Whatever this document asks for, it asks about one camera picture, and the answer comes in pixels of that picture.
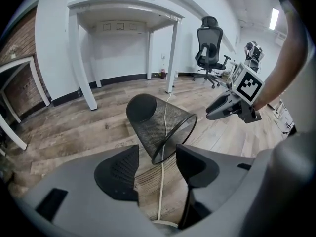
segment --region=brick wall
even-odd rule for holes
[[[11,55],[8,51],[13,45],[17,46],[17,50],[14,52],[17,58],[23,55],[36,53],[35,16],[36,8],[27,13],[14,26],[11,33],[6,37],[4,44],[1,46],[0,63],[11,60]],[[36,55],[34,56],[34,61],[40,82],[49,98],[48,91],[40,74]],[[32,107],[42,102],[42,98],[35,85],[29,65],[27,65],[15,76],[4,92],[18,116],[21,116]]]

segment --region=ceiling light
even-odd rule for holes
[[[278,13],[279,13],[278,10],[276,10],[276,9],[274,9],[274,8],[272,9],[271,22],[270,22],[270,26],[269,26],[269,28],[270,28],[271,30],[274,30],[275,27],[276,27],[277,18],[278,18]]]

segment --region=hand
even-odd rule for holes
[[[260,97],[258,97],[255,102],[253,103],[252,107],[258,111],[260,110],[262,107],[264,107],[267,103],[265,103],[264,101],[262,101],[262,99]]]

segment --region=human arm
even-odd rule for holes
[[[253,104],[259,110],[276,99],[294,80],[303,67],[308,49],[307,36],[298,15],[286,13],[287,37],[277,59],[276,66],[265,81],[265,86]]]

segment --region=black baseboard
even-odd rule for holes
[[[140,80],[140,79],[147,79],[147,74],[129,75],[129,76],[103,79],[103,80],[101,80],[101,85],[105,86],[105,85],[109,85],[109,84],[113,84],[113,83]]]
[[[194,73],[188,73],[188,72],[179,72],[180,77],[192,77],[194,76]]]
[[[9,124],[10,128],[13,130],[13,131],[16,131],[16,129],[18,128],[18,121],[14,120],[11,124]]]
[[[97,88],[97,83],[95,81],[89,82],[89,86],[91,89],[95,89],[95,88]]]
[[[59,106],[59,105],[62,105],[64,103],[67,103],[69,101],[75,100],[75,99],[80,98],[80,97],[82,97],[82,91],[79,88],[77,91],[71,92],[65,96],[62,96],[62,97],[59,97],[59,98],[52,100],[52,103],[54,106]]]
[[[21,120],[26,119],[29,115],[33,114],[34,112],[37,112],[38,110],[40,110],[44,107],[46,107],[46,104],[44,103],[44,101],[41,101],[37,105],[35,105],[32,108],[30,108],[29,110],[27,110],[25,113],[23,113],[19,118]]]

